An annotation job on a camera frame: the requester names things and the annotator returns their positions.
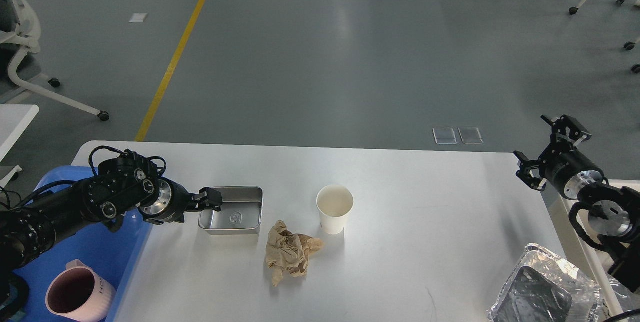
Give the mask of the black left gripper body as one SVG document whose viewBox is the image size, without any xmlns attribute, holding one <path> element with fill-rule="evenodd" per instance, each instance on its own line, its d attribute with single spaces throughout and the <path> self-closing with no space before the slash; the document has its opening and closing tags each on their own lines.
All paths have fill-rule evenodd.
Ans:
<svg viewBox="0 0 640 322">
<path fill-rule="evenodd" d="M 185 222 L 185 213 L 199 212 L 199 202 L 195 195 L 182 185 L 166 178 L 157 182 L 157 196 L 151 202 L 142 204 L 138 211 L 144 222 L 162 225 L 166 222 Z"/>
</svg>

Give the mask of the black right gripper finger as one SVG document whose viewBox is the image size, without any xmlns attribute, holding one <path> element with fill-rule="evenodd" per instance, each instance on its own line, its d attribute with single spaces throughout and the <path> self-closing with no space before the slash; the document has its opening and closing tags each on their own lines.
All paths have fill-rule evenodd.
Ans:
<svg viewBox="0 0 640 322">
<path fill-rule="evenodd" d="M 518 177 L 526 186 L 532 190 L 543 192 L 546 189 L 547 180 L 544 177 L 535 176 L 533 171 L 538 170 L 543 164 L 544 159 L 538 158 L 531 160 L 521 152 L 514 150 L 513 154 L 518 159 L 518 170 L 515 172 Z"/>
<path fill-rule="evenodd" d="M 578 145 L 590 140 L 592 133 L 578 119 L 570 115 L 541 118 L 551 127 L 550 144 L 544 153 L 559 155 L 561 152 L 578 150 Z"/>
</svg>

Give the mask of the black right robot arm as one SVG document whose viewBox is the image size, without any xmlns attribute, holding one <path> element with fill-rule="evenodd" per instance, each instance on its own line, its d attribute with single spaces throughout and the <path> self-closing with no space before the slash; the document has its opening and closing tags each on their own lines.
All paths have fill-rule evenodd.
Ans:
<svg viewBox="0 0 640 322">
<path fill-rule="evenodd" d="M 609 274 L 638 293 L 640 196 L 628 186 L 615 187 L 578 146 L 591 133 L 570 115 L 541 118 L 551 127 L 550 142 L 537 159 L 514 151 L 516 176 L 530 189 L 551 185 L 561 197 L 573 201 L 568 219 L 578 237 L 613 260 Z"/>
</svg>

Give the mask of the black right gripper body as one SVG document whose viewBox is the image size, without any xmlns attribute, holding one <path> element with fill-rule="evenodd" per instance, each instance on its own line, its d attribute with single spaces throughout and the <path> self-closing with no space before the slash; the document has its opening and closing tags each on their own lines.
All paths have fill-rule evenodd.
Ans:
<svg viewBox="0 0 640 322">
<path fill-rule="evenodd" d="M 583 186 L 605 180 L 604 171 L 571 144 L 545 149 L 545 178 L 569 200 L 576 200 Z"/>
</svg>

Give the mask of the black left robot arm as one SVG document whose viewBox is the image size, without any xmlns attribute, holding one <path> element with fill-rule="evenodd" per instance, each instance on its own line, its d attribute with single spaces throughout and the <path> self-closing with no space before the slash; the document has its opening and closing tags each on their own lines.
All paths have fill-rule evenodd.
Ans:
<svg viewBox="0 0 640 322">
<path fill-rule="evenodd" d="M 117 157 L 94 166 L 79 181 L 55 181 L 35 190 L 18 206 L 1 213 L 1 271 L 20 269 L 60 242 L 93 224 L 118 231 L 128 211 L 144 222 L 184 222 L 185 213 L 220 211 L 222 193 L 204 187 L 197 193 L 164 176 L 160 156 L 146 157 L 130 149 L 105 149 Z"/>
</svg>

